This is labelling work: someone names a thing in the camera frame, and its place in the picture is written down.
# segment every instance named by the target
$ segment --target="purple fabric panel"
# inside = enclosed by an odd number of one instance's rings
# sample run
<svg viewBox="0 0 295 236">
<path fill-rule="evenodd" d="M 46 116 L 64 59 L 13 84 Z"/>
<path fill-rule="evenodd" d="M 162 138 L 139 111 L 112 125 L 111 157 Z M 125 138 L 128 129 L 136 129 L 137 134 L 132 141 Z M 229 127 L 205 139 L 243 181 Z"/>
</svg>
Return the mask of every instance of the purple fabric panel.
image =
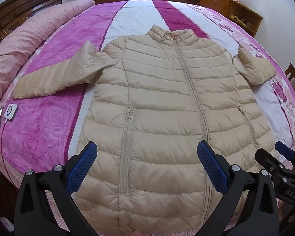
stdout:
<svg viewBox="0 0 295 236">
<path fill-rule="evenodd" d="M 160 13 L 170 31 L 192 29 L 199 38 L 208 38 L 206 33 L 191 19 L 172 6 L 168 1 L 153 0 L 155 8 Z"/>
<path fill-rule="evenodd" d="M 215 15 L 217 15 L 218 17 L 224 17 L 221 14 L 219 14 L 218 12 L 212 10 L 212 9 L 208 9 L 210 11 L 212 11 Z M 237 30 L 239 30 L 245 37 L 247 37 L 266 57 L 267 59 L 272 63 L 272 65 L 274 66 L 274 68 L 277 70 L 277 72 L 282 76 L 282 78 L 285 80 L 286 84 L 288 85 L 288 87 L 291 90 L 291 93 L 293 95 L 294 101 L 295 101 L 295 91 L 292 87 L 292 84 L 290 83 L 290 81 L 287 79 L 285 73 L 283 72 L 282 68 L 278 65 L 277 62 L 275 62 L 275 60 L 264 50 L 264 48 L 255 40 L 255 38 L 253 38 L 252 36 L 250 36 L 244 29 L 242 29 L 240 26 L 238 26 L 236 23 L 228 20 L 230 24 L 233 25 L 234 28 L 236 28 Z"/>
<path fill-rule="evenodd" d="M 125 3 L 95 5 L 77 16 L 45 45 L 25 73 L 71 58 L 86 40 L 98 49 L 114 16 Z M 21 172 L 29 168 L 48 171 L 56 164 L 64 164 L 68 137 L 72 136 L 85 89 L 85 85 L 77 85 L 47 97 L 10 98 L 7 104 L 17 104 L 18 111 L 1 132 L 6 159 Z"/>
</svg>

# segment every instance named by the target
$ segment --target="jacket collar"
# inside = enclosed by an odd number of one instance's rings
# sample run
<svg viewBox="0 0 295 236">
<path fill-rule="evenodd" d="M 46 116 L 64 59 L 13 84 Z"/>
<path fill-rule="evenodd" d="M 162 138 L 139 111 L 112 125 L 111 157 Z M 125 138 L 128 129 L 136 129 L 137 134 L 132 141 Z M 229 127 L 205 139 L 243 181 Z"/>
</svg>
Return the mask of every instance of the jacket collar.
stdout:
<svg viewBox="0 0 295 236">
<path fill-rule="evenodd" d="M 177 39 L 178 46 L 187 46 L 195 43 L 198 37 L 194 34 L 191 29 L 169 31 L 164 30 L 161 27 L 154 25 L 151 30 L 147 33 L 153 40 L 172 46 L 173 39 Z"/>
</svg>

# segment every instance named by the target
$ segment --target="zipper pull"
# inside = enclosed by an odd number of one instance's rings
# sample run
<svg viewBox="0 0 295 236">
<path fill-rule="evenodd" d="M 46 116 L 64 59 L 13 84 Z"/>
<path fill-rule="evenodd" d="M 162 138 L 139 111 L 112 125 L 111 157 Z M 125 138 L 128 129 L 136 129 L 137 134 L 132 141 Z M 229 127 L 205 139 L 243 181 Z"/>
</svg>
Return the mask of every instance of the zipper pull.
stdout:
<svg viewBox="0 0 295 236">
<path fill-rule="evenodd" d="M 127 119 L 131 118 L 131 106 L 127 107 Z"/>
<path fill-rule="evenodd" d="M 241 112 L 242 114 L 245 114 L 245 113 L 244 113 L 244 110 L 242 109 L 241 106 L 238 106 L 238 109 L 240 110 L 240 112 Z"/>
</svg>

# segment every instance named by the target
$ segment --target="red cable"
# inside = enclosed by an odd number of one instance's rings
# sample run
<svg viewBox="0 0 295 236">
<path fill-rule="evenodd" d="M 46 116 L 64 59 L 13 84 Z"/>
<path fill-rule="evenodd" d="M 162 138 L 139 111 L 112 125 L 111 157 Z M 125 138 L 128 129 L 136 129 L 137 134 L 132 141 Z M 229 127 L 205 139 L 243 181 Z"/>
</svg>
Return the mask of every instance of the red cable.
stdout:
<svg viewBox="0 0 295 236">
<path fill-rule="evenodd" d="M 17 187 L 15 186 L 15 184 L 13 183 L 12 178 L 11 178 L 10 175 L 9 175 L 8 169 L 6 168 L 6 165 L 5 165 L 5 163 L 4 163 L 3 150 L 2 150 L 2 137 L 3 137 L 3 131 L 4 131 L 4 127 L 5 127 L 5 126 L 6 126 L 6 123 L 4 123 L 3 128 L 2 128 L 2 132 L 1 132 L 1 141 L 0 141 L 1 157 L 2 157 L 2 161 L 3 161 L 3 165 L 4 165 L 5 169 L 6 169 L 6 173 L 8 174 L 11 183 L 12 183 L 12 184 L 14 185 L 14 187 L 18 190 L 18 188 L 17 188 Z"/>
</svg>

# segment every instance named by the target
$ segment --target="white charging device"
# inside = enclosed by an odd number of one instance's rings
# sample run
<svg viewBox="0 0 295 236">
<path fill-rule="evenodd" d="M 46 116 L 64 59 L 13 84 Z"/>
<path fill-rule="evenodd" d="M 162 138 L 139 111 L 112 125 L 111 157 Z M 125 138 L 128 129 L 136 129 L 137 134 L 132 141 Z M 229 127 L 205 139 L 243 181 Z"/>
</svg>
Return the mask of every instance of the white charging device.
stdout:
<svg viewBox="0 0 295 236">
<path fill-rule="evenodd" d="M 4 118 L 6 118 L 7 120 L 13 120 L 15 114 L 16 114 L 16 110 L 17 110 L 18 106 L 15 104 L 9 104 L 6 111 L 4 112 Z"/>
</svg>

